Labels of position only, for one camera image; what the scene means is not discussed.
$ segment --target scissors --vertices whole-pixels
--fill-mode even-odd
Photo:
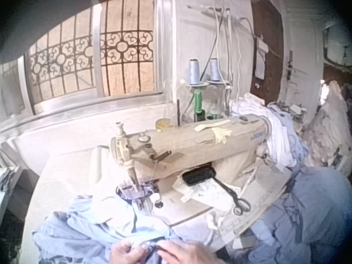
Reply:
[[[236,192],[230,188],[228,188],[225,184],[223,184],[221,181],[213,177],[214,181],[216,181],[217,184],[220,185],[222,189],[224,189],[233,199],[235,203],[235,207],[233,208],[233,212],[237,216],[243,215],[244,212],[249,212],[251,211],[251,204],[243,199],[243,198],[238,198]]]

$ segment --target hand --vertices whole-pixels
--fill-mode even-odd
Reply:
[[[131,250],[131,242],[124,239],[111,248],[109,264],[137,264],[148,255],[148,246],[142,245]]]
[[[201,244],[186,243],[178,239],[161,240],[157,243],[163,250],[158,254],[168,264],[215,264],[222,263]]]

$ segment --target light blue fabric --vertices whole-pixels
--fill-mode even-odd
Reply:
[[[176,238],[164,222],[156,217],[135,213],[119,196],[114,197],[120,217],[132,217],[128,225],[115,230],[106,223],[97,223],[91,209],[92,196],[78,196],[66,212],[54,212],[36,231],[33,240],[40,251],[40,263],[107,264],[111,246],[129,237],[133,245],[153,244],[158,239]],[[157,263],[158,257],[146,263]]]
[[[268,104],[268,109],[270,109],[280,120],[282,125],[287,128],[287,136],[290,142],[292,156],[297,160],[297,164],[301,164],[304,158],[308,156],[309,150],[302,139],[297,136],[293,127],[291,115],[287,112],[281,111],[280,108],[273,103]]]
[[[332,263],[352,229],[352,188],[332,168],[302,168],[252,225],[259,244],[227,247],[235,263]]]

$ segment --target sewing machine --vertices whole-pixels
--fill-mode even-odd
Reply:
[[[204,128],[219,122],[217,133]],[[217,179],[231,184],[245,168],[254,164],[256,157],[266,156],[263,142],[271,133],[269,121],[252,114],[130,135],[122,123],[116,126],[110,152],[113,162],[125,171],[120,170],[116,175],[118,193],[132,200],[135,208],[147,215],[154,207],[168,206],[163,203],[158,186],[164,179],[212,162]],[[199,126],[204,129],[196,131],[195,128],[202,128]]]

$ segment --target window frame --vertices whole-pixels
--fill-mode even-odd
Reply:
[[[76,118],[116,111],[119,109],[135,108],[145,105],[156,105],[172,101],[173,85],[173,0],[155,0],[154,22],[154,52],[153,74],[155,91],[129,93],[126,95],[104,96],[102,83],[102,68],[100,60],[100,24],[101,1],[92,0],[92,46],[96,88],[75,92],[57,98],[52,98],[34,104],[29,92],[30,60],[27,51],[18,59],[21,93],[25,103],[25,114],[16,116],[16,120],[7,120],[1,124],[0,132],[18,127],[32,121],[46,118],[48,124],[69,121]]]

